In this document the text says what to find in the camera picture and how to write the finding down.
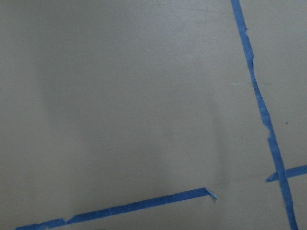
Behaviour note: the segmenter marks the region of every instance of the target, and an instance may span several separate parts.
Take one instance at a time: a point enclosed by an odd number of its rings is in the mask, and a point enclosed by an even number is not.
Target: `short blue tape strip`
[[[295,220],[295,214],[294,214],[294,209],[293,209],[293,201],[292,201],[290,186],[289,186],[287,176],[286,176],[286,172],[285,172],[285,168],[284,168],[284,165],[283,165],[283,159],[282,159],[282,156],[280,154],[280,150],[279,150],[279,147],[278,147],[278,144],[277,144],[277,139],[276,139],[275,132],[274,132],[274,129],[273,129],[271,116],[269,114],[267,106],[265,105],[264,99],[261,95],[261,92],[260,92],[258,84],[257,84],[256,77],[255,77],[255,73],[254,73],[254,53],[253,53],[253,49],[252,49],[250,41],[249,41],[249,37],[246,33],[247,27],[245,25],[245,20],[244,20],[244,16],[243,16],[241,6],[240,6],[240,1],[239,0],[231,0],[231,3],[232,3],[233,10],[234,10],[234,15],[235,15],[235,18],[236,18],[238,30],[239,30],[239,33],[240,33],[240,37],[241,37],[241,41],[242,41],[242,45],[243,45],[243,49],[244,49],[244,53],[245,53],[245,58],[246,58],[246,61],[247,61],[247,64],[248,64],[248,69],[249,69],[249,73],[250,73],[251,80],[252,80],[252,83],[253,83],[255,95],[256,95],[256,98],[257,98],[261,118],[262,118],[264,125],[270,131],[270,136],[268,138],[268,142],[269,142],[272,157],[273,157],[273,160],[274,160],[275,168],[276,168],[276,171],[279,175],[279,181],[280,181],[280,185],[281,185],[281,189],[282,189],[283,199],[284,199],[284,202],[285,202],[285,205],[286,205],[286,210],[287,210],[287,215],[288,215],[290,227],[291,227],[292,230],[297,230],[298,227],[297,227],[297,223],[296,223],[296,220]]]
[[[166,196],[161,196],[149,200],[143,200],[139,202],[134,202],[131,204],[127,205],[122,205],[122,206],[117,206],[117,207],[111,207],[99,211],[94,211],[94,212],[88,212],[88,213],[83,213],[76,215],[72,217],[70,220],[64,220],[63,218],[61,219],[55,219],[55,220],[50,220],[41,224],[32,224],[32,225],[27,225],[23,227],[18,227],[16,230],[45,230],[45,229],[52,229],[60,226],[65,226],[68,224],[74,224],[74,223],[80,223],[84,221],[89,221],[93,219],[98,219],[98,218],[104,218],[104,217],[109,217],[113,215],[118,215],[121,213],[126,213],[126,212],[133,212],[137,211],[140,209],[145,209],[149,207],[155,207],[155,206],[160,206],[160,205],[166,205],[178,201],[183,201],[183,200],[188,200],[188,199],[193,199],[201,196],[207,196],[210,195],[212,196],[215,200],[217,199],[216,195],[209,191],[207,188],[198,188],[182,193],[176,193],[172,195],[166,195]]]
[[[303,175],[303,174],[306,174],[306,173],[307,173],[307,165],[303,165],[303,166],[299,166],[299,167],[296,167],[296,168],[286,170],[286,175],[287,175],[288,178],[300,176],[300,175]],[[278,180],[279,180],[278,173],[275,172],[271,176],[269,176],[268,179],[266,179],[266,182],[272,182],[272,181],[278,181]]]

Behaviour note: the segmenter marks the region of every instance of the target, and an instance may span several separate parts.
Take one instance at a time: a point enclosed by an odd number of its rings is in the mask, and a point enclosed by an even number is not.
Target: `gray surface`
[[[306,7],[242,1],[287,168],[307,162]],[[2,1],[0,10],[1,229],[203,186],[219,200],[70,228],[289,229],[278,182],[264,182],[274,172],[268,132],[230,1]],[[306,176],[289,181],[306,229]]]

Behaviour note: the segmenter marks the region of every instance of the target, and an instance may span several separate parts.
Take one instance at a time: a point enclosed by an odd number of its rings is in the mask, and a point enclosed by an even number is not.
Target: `long blue tape strip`
[[[287,177],[295,177],[295,176],[300,176],[303,174],[307,173],[307,165],[303,165],[303,166],[299,166],[296,168],[291,168],[291,169],[287,169],[286,170],[286,175]],[[279,180],[279,176],[278,173],[275,172],[273,173],[271,176],[269,176],[268,179],[266,179],[266,182],[272,182],[272,181],[278,181]]]
[[[50,220],[41,224],[31,224],[27,226],[17,227],[16,230],[45,230],[52,229],[60,226],[65,226],[68,224],[75,224],[84,221],[89,221],[98,218],[109,217],[113,215],[118,215],[126,212],[133,212],[144,208],[155,207],[159,205],[170,204],[178,201],[193,199],[201,196],[211,196],[215,200],[217,200],[217,196],[212,193],[207,188],[198,188],[182,193],[176,193],[172,195],[161,196],[149,200],[143,200],[139,202],[130,203],[127,205],[111,207],[99,211],[88,212],[76,215],[72,217],[70,220],[65,220],[63,218]]]
[[[279,175],[279,181],[282,189],[282,194],[283,194],[283,199],[286,205],[286,211],[290,223],[290,227],[292,230],[298,230],[297,223],[295,220],[295,214],[294,214],[294,209],[293,209],[293,201],[292,201],[292,196],[291,196],[291,191],[290,191],[290,186],[287,180],[284,164],[283,164],[283,159],[280,154],[280,150],[277,144],[277,139],[275,136],[275,132],[273,129],[272,121],[271,121],[271,116],[269,114],[269,111],[267,109],[267,106],[265,105],[264,99],[261,95],[261,92],[259,90],[257,80],[255,77],[254,73],[254,53],[253,49],[251,47],[249,37],[247,35],[247,27],[245,24],[243,12],[241,9],[240,1],[239,0],[231,0],[232,7],[234,10],[234,15],[236,18],[236,23],[239,29],[244,53],[245,53],[245,58],[248,64],[248,69],[250,72],[251,80],[253,83],[255,95],[257,98],[258,102],[258,107],[260,110],[261,118],[264,123],[264,125],[268,128],[270,131],[270,136],[268,138],[269,146],[271,149],[272,157],[274,160],[275,168],[276,171]]]

